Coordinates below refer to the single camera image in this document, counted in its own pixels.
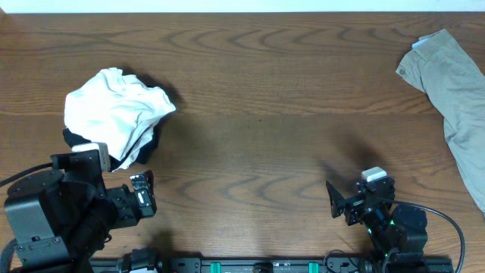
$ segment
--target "cable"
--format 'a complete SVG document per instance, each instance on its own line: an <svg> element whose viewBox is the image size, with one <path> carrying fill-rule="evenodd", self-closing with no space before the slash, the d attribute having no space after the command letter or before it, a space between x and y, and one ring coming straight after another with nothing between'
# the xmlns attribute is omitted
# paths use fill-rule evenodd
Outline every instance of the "cable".
<svg viewBox="0 0 485 273"><path fill-rule="evenodd" d="M45 163L45 164L42 164L42 165L39 165L39 166L36 166L36 167L32 167L32 168L27 169L25 171L22 171L22 172L14 175L14 176L9 177L9 178L3 180L2 182L0 182L0 187L3 187L6 184L9 184L10 182L16 181L17 179L22 178L22 177L24 177L28 174L31 174L34 171L42 170L43 168L49 168L49 167L52 167L52 166L53 166L52 163Z"/></svg>
<svg viewBox="0 0 485 273"><path fill-rule="evenodd" d="M399 252L399 249L397 249L396 247L389 250L389 252L386 254L386 258L384 259L384 261L382 263L382 269L381 269L382 273L386 273L387 263L389 262L391 255L394 254L394 253L398 253L398 252Z"/></svg>
<svg viewBox="0 0 485 273"><path fill-rule="evenodd" d="M376 195L374 195L374 197L381 200L381 201L384 201L384 202L397 204L397 205L411 206L411 207L414 207L414 208L418 208L418 209L422 209L422 210L425 210L425 211L428 211L428 212L432 212L432 213L434 213L438 216L445 218L450 224L452 224L453 227L455 227L456 231L458 232L458 235L460 236L460 259L458 261L458 266L456 267L456 270L455 270L455 273L460 273L460 271L462 270L462 267L463 267L463 262L465 261L465 236L463 236L463 232L462 232L461 228L458 226L458 224L456 224L455 221L453 221L453 219L451 219L448 215L437 211L436 209L428 208L426 206L421 206L421 205L413 204L413 203L410 203L410 202L403 202L403 201L395 201L395 200L385 199L385 198L382 198L382 197L379 197L379 196L376 196Z"/></svg>
<svg viewBox="0 0 485 273"><path fill-rule="evenodd" d="M343 250L340 250L340 249L332 249L332 250L331 250L329 253L327 253L327 254L325 255L325 258L324 258L324 265L325 265L325 267L327 267L327 271L329 271L330 273L336 273L334 270L330 269L330 268L328 267L328 264L327 264L327 257L328 257L328 256L329 256L331 253L333 253L333 252L340 252L340 253L346 254L346 253L345 253ZM350 273L357 273L357 272L358 272L358 266L357 266L357 265L354 263L354 261L352 261L352 260L350 259L350 257L347 257L347 259L349 259L349 262L350 262L352 265L354 265L354 266L355 266L355 268L357 268L357 270L355 270L355 271L351 271Z"/></svg>
<svg viewBox="0 0 485 273"><path fill-rule="evenodd" d="M0 273L8 273L12 259L14 258L15 247L17 245L17 239L13 239L8 243L2 251L2 262L0 263Z"/></svg>

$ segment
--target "white wall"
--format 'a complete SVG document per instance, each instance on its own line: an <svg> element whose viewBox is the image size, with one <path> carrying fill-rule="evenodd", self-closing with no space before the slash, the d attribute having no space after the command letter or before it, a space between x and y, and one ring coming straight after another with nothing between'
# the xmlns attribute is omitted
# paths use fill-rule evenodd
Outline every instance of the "white wall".
<svg viewBox="0 0 485 273"><path fill-rule="evenodd" d="M0 0L6 13L485 11L485 0Z"/></svg>

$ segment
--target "black cloth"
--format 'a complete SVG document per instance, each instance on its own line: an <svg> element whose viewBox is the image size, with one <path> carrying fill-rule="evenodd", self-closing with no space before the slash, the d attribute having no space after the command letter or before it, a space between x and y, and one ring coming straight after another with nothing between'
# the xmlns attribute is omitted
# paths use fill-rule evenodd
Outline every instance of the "black cloth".
<svg viewBox="0 0 485 273"><path fill-rule="evenodd" d="M153 128L153 137L152 140L148 143L146 143L138 153L138 156L136 157L135 162L140 163L140 164L146 164L150 157L152 156L152 153L155 149L158 148L158 135L159 135L159 126L160 123L158 123L154 128ZM72 148L75 145L80 145L80 144L86 144L86 143L91 143L91 140L87 140L84 137L72 133L69 128L66 128L62 131L62 135L64 136L64 141L69 145L70 148ZM121 160L117 160L112 156L109 156L110 162L111 162L111 168L110 170L116 170L118 167L120 167L121 163L123 163L125 160L127 160L128 155L131 152L131 149L127 152L127 156L125 156Z"/></svg>

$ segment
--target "khaki pants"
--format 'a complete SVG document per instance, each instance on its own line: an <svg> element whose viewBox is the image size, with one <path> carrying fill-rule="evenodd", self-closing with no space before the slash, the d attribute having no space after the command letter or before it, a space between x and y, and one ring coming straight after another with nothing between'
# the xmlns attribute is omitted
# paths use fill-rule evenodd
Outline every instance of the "khaki pants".
<svg viewBox="0 0 485 273"><path fill-rule="evenodd" d="M485 212L485 77L448 31L419 40L425 41L405 55L396 73L425 92L443 115L460 175Z"/></svg>

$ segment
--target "table surface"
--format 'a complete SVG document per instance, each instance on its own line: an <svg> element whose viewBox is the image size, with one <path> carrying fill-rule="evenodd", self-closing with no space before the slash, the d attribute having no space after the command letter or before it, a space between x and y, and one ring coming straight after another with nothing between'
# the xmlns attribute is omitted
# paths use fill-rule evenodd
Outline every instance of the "table surface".
<svg viewBox="0 0 485 273"><path fill-rule="evenodd" d="M325 180L354 194L385 168L397 199L445 212L464 231L465 272L482 272L484 219L443 138L443 117L395 73L410 45L442 28L485 68L485 14L38 14L0 25L0 178L68 152L65 96L100 69L163 86L177 106L147 165L157 215L112 231L98 257L324 256L371 248L330 217ZM0 189L0 200L7 187ZM0 208L0 244L13 234ZM428 214L428 255L458 263L452 225Z"/></svg>

